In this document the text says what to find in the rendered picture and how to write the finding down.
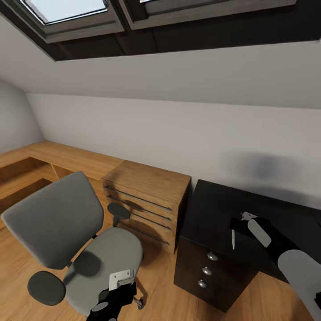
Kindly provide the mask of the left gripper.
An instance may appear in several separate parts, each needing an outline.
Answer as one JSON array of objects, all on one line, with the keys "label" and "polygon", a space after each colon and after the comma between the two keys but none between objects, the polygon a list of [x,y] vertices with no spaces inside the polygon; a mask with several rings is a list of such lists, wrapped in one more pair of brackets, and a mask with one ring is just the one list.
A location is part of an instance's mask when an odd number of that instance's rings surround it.
[{"label": "left gripper", "polygon": [[99,294],[99,300],[106,299],[109,296],[115,296],[119,299],[121,309],[125,305],[132,304],[134,295],[136,295],[136,282],[121,285],[119,288],[114,290],[102,290]]}]

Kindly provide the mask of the swivel chair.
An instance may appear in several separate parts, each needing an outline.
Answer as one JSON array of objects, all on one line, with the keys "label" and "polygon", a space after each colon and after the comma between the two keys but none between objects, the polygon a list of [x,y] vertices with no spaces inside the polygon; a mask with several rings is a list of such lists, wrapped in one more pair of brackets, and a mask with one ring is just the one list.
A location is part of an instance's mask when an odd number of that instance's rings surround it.
[{"label": "swivel chair", "polygon": [[[77,171],[31,194],[1,215],[6,227],[45,268],[68,271],[63,281],[51,272],[35,273],[28,282],[29,294],[44,305],[54,306],[64,298],[86,316],[109,288],[110,274],[134,269],[137,275],[144,257],[140,239],[117,227],[119,219],[131,214],[124,206],[111,203],[113,227],[103,227],[104,210],[86,175]],[[81,248],[93,239],[78,255]],[[136,277],[136,276],[135,276]],[[133,283],[135,277],[120,281]],[[144,308],[143,299],[133,301]]]}]

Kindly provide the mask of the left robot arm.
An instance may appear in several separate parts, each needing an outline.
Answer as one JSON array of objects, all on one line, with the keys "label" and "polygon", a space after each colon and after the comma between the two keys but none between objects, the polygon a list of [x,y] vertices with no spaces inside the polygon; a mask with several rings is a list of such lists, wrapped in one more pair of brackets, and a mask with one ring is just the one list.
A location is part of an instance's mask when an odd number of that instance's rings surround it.
[{"label": "left robot arm", "polygon": [[98,304],[91,309],[86,321],[117,321],[121,308],[132,304],[136,295],[136,282],[119,286],[120,281],[136,276],[134,269],[110,274],[109,288],[99,294]]}]

